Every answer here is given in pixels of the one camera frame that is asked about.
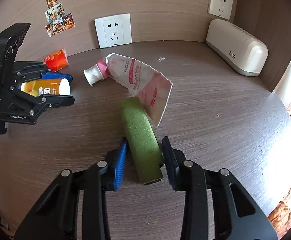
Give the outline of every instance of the beige container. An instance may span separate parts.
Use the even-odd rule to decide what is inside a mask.
[[[70,84],[66,78],[63,79],[39,79],[26,82],[21,85],[21,91],[34,97],[44,95],[70,95]]]

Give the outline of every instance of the cartoon sticker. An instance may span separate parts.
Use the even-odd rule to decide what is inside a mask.
[[[63,19],[66,30],[71,29],[72,27],[75,27],[74,21],[72,18],[72,13],[69,13],[66,16],[63,16],[62,19]]]
[[[47,0],[47,6],[49,8],[53,7],[56,4],[57,4],[57,1],[56,0]]]
[[[55,16],[55,13],[54,13],[54,9],[53,7],[51,7],[49,10],[47,10],[45,12],[46,14],[46,17],[47,17],[47,22],[48,23],[51,23],[53,22],[54,20],[56,20],[56,16]]]
[[[62,3],[56,4],[55,6],[53,6],[53,9],[57,18],[65,16]]]
[[[64,22],[62,18],[58,18],[53,21],[53,26],[55,28],[56,33],[63,32],[65,30]]]
[[[46,25],[47,34],[49,35],[49,37],[52,37],[52,35],[54,35],[54,31],[52,30],[53,28],[54,27],[52,23]]]

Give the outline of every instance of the green foam block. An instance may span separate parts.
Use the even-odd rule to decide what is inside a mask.
[[[121,101],[121,118],[135,167],[142,185],[163,178],[160,166],[164,158],[138,97]]]

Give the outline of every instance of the sticker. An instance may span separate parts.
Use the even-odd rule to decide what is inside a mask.
[[[39,88],[39,96],[41,96],[42,94],[43,94],[43,88],[40,87],[40,88]]]
[[[63,16],[62,19],[63,19],[66,30],[71,29],[72,27],[75,27],[74,21],[72,18],[72,13],[69,13],[66,16]]]
[[[54,35],[54,31],[53,31],[54,27],[52,23],[49,23],[46,25],[46,30],[47,30],[47,34],[49,35],[49,37],[52,37],[52,35]]]
[[[45,12],[46,14],[46,17],[47,17],[47,22],[48,23],[51,23],[53,22],[54,20],[56,20],[56,16],[55,16],[55,13],[54,13],[54,9],[53,7],[51,7],[49,10],[47,10]]]
[[[51,95],[51,88],[45,88],[44,89],[44,94],[45,95]]]
[[[53,9],[54,9],[54,12],[55,12],[55,15],[57,18],[61,18],[61,17],[65,16],[62,3],[56,4],[55,6],[53,6]]]
[[[53,21],[53,26],[55,28],[56,33],[60,33],[60,32],[63,32],[65,30],[65,26],[64,26],[62,18],[59,18],[59,19],[56,19],[55,21]]]
[[[57,4],[57,1],[56,0],[47,0],[47,6],[49,8],[55,6]]]

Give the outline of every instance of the white bottle cap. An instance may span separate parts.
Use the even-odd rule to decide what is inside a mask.
[[[70,83],[66,78],[63,78],[59,85],[59,94],[62,96],[70,95]]]
[[[89,82],[90,86],[92,86],[95,82],[104,79],[103,75],[101,74],[96,64],[93,67],[84,70],[83,73],[87,81]]]

